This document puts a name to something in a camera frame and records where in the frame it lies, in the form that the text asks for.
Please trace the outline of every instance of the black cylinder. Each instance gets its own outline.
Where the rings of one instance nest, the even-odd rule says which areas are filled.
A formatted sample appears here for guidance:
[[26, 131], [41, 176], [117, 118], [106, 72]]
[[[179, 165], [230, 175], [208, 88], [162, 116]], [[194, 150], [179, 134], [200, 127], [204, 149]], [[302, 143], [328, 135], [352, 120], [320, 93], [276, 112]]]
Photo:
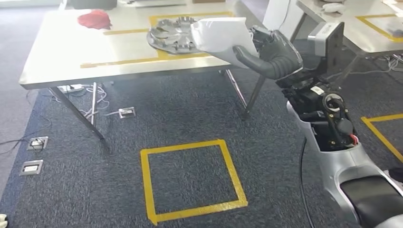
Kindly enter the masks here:
[[117, 0], [70, 0], [73, 8], [111, 10], [117, 6]]

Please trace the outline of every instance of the white cable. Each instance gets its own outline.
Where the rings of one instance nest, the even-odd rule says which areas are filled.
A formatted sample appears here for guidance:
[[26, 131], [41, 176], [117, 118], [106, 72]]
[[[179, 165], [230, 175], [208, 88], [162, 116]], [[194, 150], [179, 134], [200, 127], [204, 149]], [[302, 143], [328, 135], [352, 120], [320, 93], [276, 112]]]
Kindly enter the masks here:
[[[93, 93], [94, 89], [93, 89], [93, 86], [92, 86], [92, 85], [82, 85], [82, 86], [85, 87], [85, 89], [86, 89], [88, 92]], [[61, 101], [58, 100], [58, 98], [53, 94], [53, 92], [52, 92], [51, 90], [49, 90], [49, 92], [50, 92], [50, 93], [52, 94], [52, 96], [54, 97], [54, 101], [56, 101], [56, 102], [58, 102], [58, 103], [62, 103]], [[105, 103], [106, 103], [106, 106], [100, 107], [100, 108], [97, 107], [96, 109], [97, 109], [97, 110], [107, 109], [107, 108], [109, 107], [109, 105], [110, 105], [110, 102], [105, 100], [105, 98], [106, 98], [106, 96], [107, 96], [108, 94], [107, 94], [107, 93], [105, 92], [105, 90], [104, 90], [102, 87], [100, 87], [100, 86], [97, 86], [96, 92], [97, 92], [98, 94], [101, 94], [101, 97], [100, 97], [96, 102], [97, 102], [97, 103], [100, 103], [100, 102], [105, 102]], [[90, 108], [90, 110], [88, 110], [88, 111], [85, 111], [85, 110], [82, 110], [82, 109], [79, 109], [79, 111], [83, 112], [83, 116], [86, 117], [86, 118], [89, 118], [89, 117], [93, 116], [94, 114], [99, 113], [99, 111], [95, 111], [94, 113], [92, 113], [92, 108]]]
[[53, 98], [52, 100], [56, 101], [57, 103], [62, 103], [61, 101], [58, 100], [58, 97], [53, 93], [51, 89], [48, 89], [50, 94], [52, 94]]
[[119, 113], [119, 111], [111, 112], [111, 113], [105, 114], [104, 116], [109, 116], [109, 115], [118, 114], [118, 113]]
[[287, 11], [286, 11], [286, 14], [285, 14], [285, 16], [284, 16], [284, 19], [283, 19], [283, 22], [281, 23], [281, 25], [279, 26], [279, 28], [278, 28], [278, 30], [280, 30], [281, 29], [281, 27], [284, 25], [284, 23], [286, 22], [286, 19], [287, 19], [287, 16], [288, 16], [288, 12], [289, 12], [289, 8], [290, 8], [290, 5], [291, 5], [291, 0], [288, 0], [288, 5], [287, 5]]
[[[350, 75], [366, 75], [366, 74], [370, 74], [370, 73], [389, 73], [390, 71], [392, 71], [393, 69], [395, 69], [398, 64], [399, 64], [399, 62], [398, 62], [398, 60], [396, 60], [396, 59], [395, 59], [395, 61], [393, 61], [393, 60], [388, 60], [388, 66], [389, 66], [389, 69], [388, 69], [388, 70], [372, 70], [372, 71], [366, 71], [366, 72], [351, 72], [351, 73], [349, 73], [349, 74], [350, 74]], [[332, 77], [335, 77], [335, 76], [338, 76], [338, 75], [340, 75], [340, 74], [342, 74], [342, 72], [333, 74], [333, 75], [329, 76], [328, 79], [330, 79], [330, 78], [332, 78]]]
[[393, 57], [394, 57], [393, 59], [390, 58], [390, 57], [385, 57], [389, 62], [389, 66], [392, 66], [393, 71], [403, 72], [403, 68], [398, 68], [397, 67], [399, 65], [399, 61], [403, 62], [402, 57], [400, 55], [394, 55]]

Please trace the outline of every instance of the cable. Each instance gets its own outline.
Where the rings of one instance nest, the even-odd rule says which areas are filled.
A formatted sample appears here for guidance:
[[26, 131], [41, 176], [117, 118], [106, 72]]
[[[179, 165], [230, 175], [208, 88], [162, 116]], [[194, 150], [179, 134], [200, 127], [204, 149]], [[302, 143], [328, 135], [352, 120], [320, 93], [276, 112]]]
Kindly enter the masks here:
[[[86, 90], [87, 90], [88, 92], [90, 92], [90, 93], [92, 93], [92, 92], [94, 91], [92, 85], [83, 85], [83, 86], [84, 86], [84, 87], [89, 87], [89, 88], [86, 88]], [[106, 96], [107, 96], [107, 93], [105, 92], [105, 90], [104, 90], [102, 87], [98, 86], [96, 92], [97, 92], [98, 94], [102, 94], [101, 98], [98, 99], [96, 102], [97, 102], [97, 103], [105, 102], [105, 103], [107, 104], [105, 107], [102, 107], [102, 108], [98, 108], [98, 107], [97, 107], [97, 110], [103, 110], [103, 109], [106, 109], [107, 107], [109, 107], [110, 102], [105, 100], [105, 98], [106, 98]], [[90, 110], [88, 110], [88, 111], [85, 111], [85, 110], [82, 110], [82, 109], [80, 109], [79, 111], [84, 112], [84, 116], [85, 116], [86, 118], [89, 118], [89, 117], [91, 117], [91, 116], [93, 116], [94, 114], [97, 114], [97, 113], [99, 112], [99, 111], [95, 111], [95, 112], [92, 114], [92, 108], [91, 108]]]
[[[392, 62], [392, 61], [389, 61], [389, 63], [388, 63], [388, 66], [389, 66], [389, 69], [388, 70], [372, 70], [372, 71], [366, 71], [366, 72], [351, 72], [351, 73], [349, 73], [349, 75], [366, 75], [366, 74], [370, 74], [370, 73], [389, 73], [389, 72], [391, 72], [397, 65], [398, 65], [399, 63], [396, 61], [396, 62]], [[340, 74], [342, 74], [343, 72], [339, 72], [339, 73], [336, 73], [336, 74], [333, 74], [333, 75], [331, 75], [331, 76], [329, 76], [329, 77], [327, 77], [328, 79], [331, 79], [331, 78], [333, 78], [333, 77], [335, 77], [335, 76], [338, 76], [338, 75], [340, 75]]]
[[119, 111], [111, 112], [111, 113], [105, 114], [104, 116], [109, 116], [109, 115], [118, 114], [118, 113], [119, 113]]
[[309, 212], [309, 207], [307, 204], [307, 199], [305, 197], [304, 185], [303, 185], [303, 180], [302, 180], [302, 161], [304, 158], [304, 151], [305, 151], [306, 144], [307, 144], [307, 139], [304, 138], [304, 142], [302, 143], [302, 147], [301, 147], [301, 153], [299, 156], [299, 190], [301, 191], [302, 203], [304, 204], [305, 213], [307, 215], [309, 225], [311, 226], [311, 228], [315, 228], [315, 225], [311, 218], [311, 213]]
[[36, 133], [38, 133], [38, 132], [41, 132], [41, 131], [43, 131], [43, 130], [45, 130], [45, 129], [47, 129], [47, 128], [50, 128], [50, 127], [52, 126], [52, 121], [51, 121], [50, 119], [44, 117], [43, 115], [41, 115], [38, 111], [36, 111], [36, 110], [33, 108], [33, 105], [31, 104], [31, 102], [29, 101], [29, 98], [28, 98], [30, 92], [31, 92], [31, 90], [29, 90], [29, 91], [27, 92], [27, 94], [25, 95], [25, 99], [27, 100], [28, 104], [29, 104], [30, 107], [32, 108], [32, 112], [35, 112], [35, 113], [36, 113], [37, 115], [39, 115], [41, 118], [43, 118], [44, 120], [46, 120], [47, 122], [49, 122], [49, 124], [48, 124], [47, 126], [45, 126], [44, 128], [42, 128], [42, 129], [39, 129], [39, 130], [34, 131], [34, 132], [32, 132], [32, 133], [29, 133], [29, 134], [25, 134], [25, 135], [22, 136], [20, 139], [15, 139], [15, 140], [9, 140], [9, 141], [5, 141], [5, 142], [0, 142], [0, 145], [5, 145], [5, 144], [8, 144], [8, 143], [15, 143], [15, 144], [12, 146], [11, 149], [9, 149], [9, 150], [6, 151], [6, 152], [0, 153], [0, 155], [7, 154], [7, 153], [13, 151], [13, 150], [18, 146], [18, 144], [19, 144], [20, 142], [28, 142], [28, 143], [29, 143], [29, 141], [26, 139], [27, 137], [29, 137], [29, 136], [31, 136], [31, 135], [33, 135], [33, 134], [36, 134]]
[[290, 5], [291, 5], [291, 0], [288, 0], [287, 11], [286, 11], [286, 14], [284, 16], [283, 22], [281, 23], [281, 25], [278, 28], [279, 30], [284, 25], [284, 23], [286, 22]]
[[358, 137], [357, 136], [355, 136], [355, 135], [353, 135], [353, 134], [350, 134], [350, 137], [353, 139], [353, 145], [357, 145], [358, 144], [358, 142], [359, 142], [359, 140], [358, 140]]

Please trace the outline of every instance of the white label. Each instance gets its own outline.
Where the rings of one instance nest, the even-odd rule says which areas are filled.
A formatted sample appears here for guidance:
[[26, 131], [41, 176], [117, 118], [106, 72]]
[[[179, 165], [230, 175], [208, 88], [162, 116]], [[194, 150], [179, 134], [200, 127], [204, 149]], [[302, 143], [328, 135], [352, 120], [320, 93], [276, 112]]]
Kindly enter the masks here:
[[317, 86], [312, 87], [311, 90], [314, 91], [317, 95], [322, 95], [324, 93], [323, 89]]
[[36, 170], [38, 170], [38, 167], [39, 167], [38, 165], [25, 166], [24, 172], [36, 171]]

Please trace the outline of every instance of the gray carpet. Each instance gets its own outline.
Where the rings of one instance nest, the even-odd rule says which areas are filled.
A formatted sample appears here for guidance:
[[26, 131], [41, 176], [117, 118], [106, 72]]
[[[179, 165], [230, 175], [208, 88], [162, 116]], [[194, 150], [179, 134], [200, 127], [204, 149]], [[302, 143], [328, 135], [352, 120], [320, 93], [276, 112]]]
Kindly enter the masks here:
[[[345, 52], [345, 64], [351, 61]], [[363, 61], [358, 70], [378, 69]], [[250, 95], [256, 74], [235, 70], [241, 89]], [[241, 121], [232, 86], [217, 72], [162, 76], [106, 85], [111, 106], [105, 113], [134, 106], [137, 117], [99, 117], [106, 136], [101, 143], [62, 104], [40, 95], [35, 110], [52, 121], [42, 152], [25, 151], [23, 143], [0, 201], [12, 228], [154, 227], [145, 211], [139, 153], [144, 148], [224, 139], [249, 205], [209, 215], [160, 222], [158, 227], [308, 227], [298, 189], [298, 151], [302, 135], [285, 109], [286, 100], [267, 82], [251, 113]], [[371, 158], [382, 168], [401, 163], [361, 122], [401, 113], [401, 85], [385, 74], [354, 75], [342, 91], [355, 126]], [[91, 96], [72, 97], [88, 108]], [[48, 125], [33, 112], [27, 132]], [[382, 129], [396, 131], [395, 125]], [[24, 161], [43, 159], [38, 176], [19, 177]], [[236, 199], [218, 148], [149, 155], [157, 213]], [[326, 204], [315, 157], [307, 151], [304, 180], [317, 227], [348, 227]]]
[[[25, 99], [27, 93], [18, 84], [25, 61], [34, 43], [46, 11], [54, 8], [0, 8], [0, 141], [20, 138], [28, 123], [32, 107]], [[35, 101], [35, 92], [31, 99]], [[0, 146], [0, 153], [12, 145]], [[0, 195], [14, 163], [17, 149], [0, 155]]]

